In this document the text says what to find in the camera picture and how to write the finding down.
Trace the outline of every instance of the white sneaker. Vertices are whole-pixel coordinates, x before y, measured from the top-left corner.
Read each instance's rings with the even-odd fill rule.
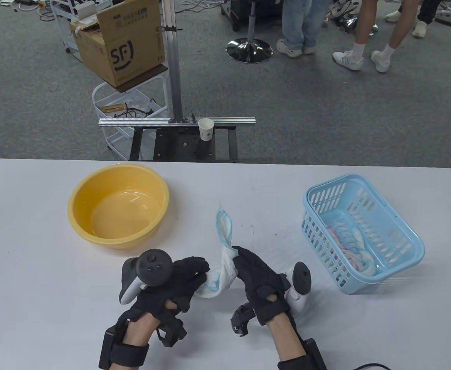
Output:
[[[375,62],[375,67],[377,68],[377,71],[380,73],[386,73],[388,72],[388,69],[390,67],[390,61],[384,61],[381,62],[379,55],[381,51],[375,50],[373,53],[371,53],[371,60]]]
[[[353,71],[360,71],[363,68],[364,58],[361,58],[359,61],[355,61],[352,58],[352,50],[345,51],[344,53],[336,52],[332,54],[333,60],[335,63],[342,65],[343,67],[352,69]]]
[[[426,22],[417,20],[416,27],[412,31],[412,36],[422,39],[426,35]]]
[[[303,46],[303,54],[314,54],[316,46]]]
[[[402,13],[398,10],[395,10],[393,13],[387,14],[385,16],[385,20],[387,22],[398,22]]]
[[[281,54],[285,54],[288,57],[291,58],[297,58],[298,56],[302,55],[303,52],[301,50],[291,50],[289,49],[286,44],[284,44],[284,39],[278,40],[277,44],[277,51]]]

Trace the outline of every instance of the paper cup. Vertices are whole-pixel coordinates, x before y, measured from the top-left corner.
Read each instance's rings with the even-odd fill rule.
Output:
[[[214,133],[215,123],[210,118],[202,118],[198,121],[198,128],[200,129],[200,139],[209,141],[212,139]]]

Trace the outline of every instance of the gray floor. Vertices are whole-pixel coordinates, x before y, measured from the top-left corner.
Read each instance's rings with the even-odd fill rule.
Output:
[[[383,16],[396,7],[380,2],[367,54],[386,44]],[[333,24],[316,56],[244,65],[224,48],[245,30],[234,33],[218,9],[177,19],[185,113],[255,116],[255,128],[238,130],[243,161],[451,167],[450,27],[408,37],[380,75],[369,58],[361,72],[331,60],[353,42]],[[280,27],[259,26],[257,37],[274,45]],[[0,7],[0,157],[116,159],[91,105],[100,81],[65,54],[54,22]]]

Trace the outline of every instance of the sf logo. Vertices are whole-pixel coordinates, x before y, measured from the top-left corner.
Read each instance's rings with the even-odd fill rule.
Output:
[[[114,67],[114,70],[121,71],[128,67],[133,60],[133,54],[133,44],[130,40],[128,40],[126,44],[122,44],[119,48],[111,50],[111,57],[114,65],[125,62],[121,66]]]

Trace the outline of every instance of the person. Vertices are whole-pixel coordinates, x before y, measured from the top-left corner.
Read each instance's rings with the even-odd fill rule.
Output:
[[[423,38],[426,35],[426,26],[433,22],[436,15],[436,11],[440,6],[442,0],[424,0],[421,5],[421,10],[417,16],[416,26],[412,32],[412,36]],[[388,22],[398,22],[402,16],[402,5],[400,8],[385,16],[385,20]]]
[[[233,261],[238,278],[244,282],[246,298],[259,323],[270,329],[280,359],[278,368],[311,368],[311,360],[294,327],[294,320],[291,321],[292,316],[288,315],[289,304],[284,299],[282,279],[253,252],[241,247],[233,248],[239,252]],[[175,317],[190,308],[190,300],[198,287],[206,281],[205,274],[208,270],[208,263],[201,257],[175,261],[171,278],[161,286],[147,287],[141,291],[136,303],[121,316],[124,321],[129,319],[122,340],[122,345],[129,351],[127,353],[136,353],[138,358],[139,349],[146,348],[140,364],[145,360],[148,341],[160,327],[161,320],[170,322],[170,316]],[[114,350],[111,352],[112,364],[109,370],[136,370],[137,367],[124,365],[126,360],[121,353],[114,353]]]
[[[377,14],[378,0],[363,0],[361,10],[358,15],[356,26],[356,40],[352,50],[333,53],[333,60],[343,67],[359,71],[363,68],[364,47],[369,39],[369,34]],[[399,47],[402,40],[409,33],[414,24],[417,14],[419,0],[405,0],[402,3],[402,14],[393,29],[388,44],[383,51],[374,51],[371,54],[371,60],[375,63],[378,72],[385,73],[390,67],[390,59],[395,50]]]
[[[330,0],[284,0],[284,38],[277,41],[277,51],[291,58],[313,54],[329,3]]]

